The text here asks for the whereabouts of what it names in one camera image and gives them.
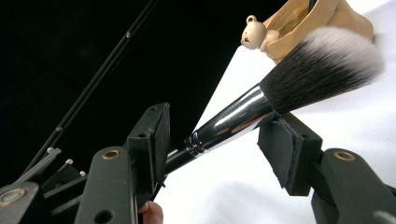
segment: brush bristles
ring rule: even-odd
[[[300,42],[260,83],[278,113],[373,83],[383,72],[379,50],[365,37],[322,27]]]

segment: bear ear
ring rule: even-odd
[[[257,18],[255,16],[250,15],[247,17],[247,24],[249,24],[250,22],[253,22],[253,21],[257,21]]]

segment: white backdrop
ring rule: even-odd
[[[375,84],[292,111],[323,139],[361,155],[382,181],[396,187],[396,0],[349,0],[375,27],[386,72]],[[197,128],[258,83],[275,64],[259,50],[240,47]],[[170,174],[155,201],[164,224],[316,223],[308,197],[279,186],[257,146],[259,130],[216,148]]]

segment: bear figurine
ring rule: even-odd
[[[260,49],[265,52],[268,43],[278,40],[279,32],[267,30],[262,22],[253,15],[247,17],[247,27],[242,33],[241,44],[248,49]]]

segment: brush ferrule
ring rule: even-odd
[[[255,85],[184,140],[186,150],[199,157],[277,117],[259,85]]]

